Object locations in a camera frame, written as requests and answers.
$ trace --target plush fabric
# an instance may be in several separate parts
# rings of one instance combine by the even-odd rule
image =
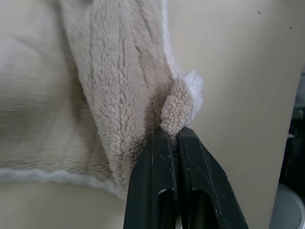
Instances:
[[[202,105],[163,0],[43,0],[0,52],[0,181],[71,182],[124,198],[145,139]]]

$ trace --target fleece fabric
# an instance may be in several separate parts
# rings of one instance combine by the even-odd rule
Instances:
[[[39,0],[0,51],[0,181],[126,196],[146,137],[174,137],[202,79],[172,54],[166,0]]]

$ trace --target beige wall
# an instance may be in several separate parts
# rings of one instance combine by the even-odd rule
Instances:
[[[305,1],[170,0],[169,9],[179,63],[204,78],[192,128],[227,172],[249,228],[267,229],[305,63]]]

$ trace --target fleece blanket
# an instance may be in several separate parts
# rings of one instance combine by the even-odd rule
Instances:
[[[145,139],[174,137],[202,79],[170,46],[166,0],[39,0],[0,51],[0,181],[63,182],[126,197]]]

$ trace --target cream background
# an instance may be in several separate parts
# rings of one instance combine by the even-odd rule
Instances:
[[[0,45],[23,28],[31,2],[0,0]],[[169,0],[177,60],[204,78],[192,128],[227,172],[250,229],[267,229],[272,212],[305,63],[304,10],[302,0]],[[118,229],[123,217],[122,201],[92,188],[0,184],[1,229]]]

